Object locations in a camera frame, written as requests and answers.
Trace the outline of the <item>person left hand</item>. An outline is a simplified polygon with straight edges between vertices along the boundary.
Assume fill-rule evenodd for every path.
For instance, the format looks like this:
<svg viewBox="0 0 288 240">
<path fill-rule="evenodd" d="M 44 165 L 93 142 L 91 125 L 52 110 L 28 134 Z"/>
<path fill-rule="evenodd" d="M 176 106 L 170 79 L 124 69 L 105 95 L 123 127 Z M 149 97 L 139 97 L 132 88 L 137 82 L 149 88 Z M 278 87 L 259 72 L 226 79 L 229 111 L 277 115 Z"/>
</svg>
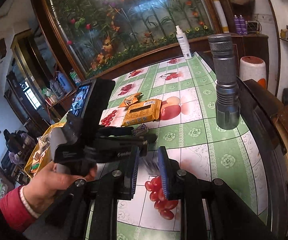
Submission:
<svg viewBox="0 0 288 240">
<path fill-rule="evenodd" d="M 54 201 L 58 191 L 64 191 L 76 180 L 95 180 L 97 165 L 92 167 L 85 177 L 58 173 L 57 164 L 53 161 L 45 165 L 37 175 L 23 187 L 21 199 L 24 199 L 25 206 L 37 214 L 42 214 Z"/>
</svg>

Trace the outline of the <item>red sleeve forearm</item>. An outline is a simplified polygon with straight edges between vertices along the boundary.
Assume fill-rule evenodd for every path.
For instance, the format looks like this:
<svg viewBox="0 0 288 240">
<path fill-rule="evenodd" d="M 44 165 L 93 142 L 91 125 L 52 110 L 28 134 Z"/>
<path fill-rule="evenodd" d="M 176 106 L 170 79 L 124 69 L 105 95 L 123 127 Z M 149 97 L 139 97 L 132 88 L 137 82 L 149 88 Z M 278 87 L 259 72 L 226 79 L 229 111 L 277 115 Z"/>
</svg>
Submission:
<svg viewBox="0 0 288 240">
<path fill-rule="evenodd" d="M 40 216 L 24 197 L 24 186 L 17 187 L 2 197 L 0 210 L 7 224 L 20 233 L 23 233 Z"/>
</svg>

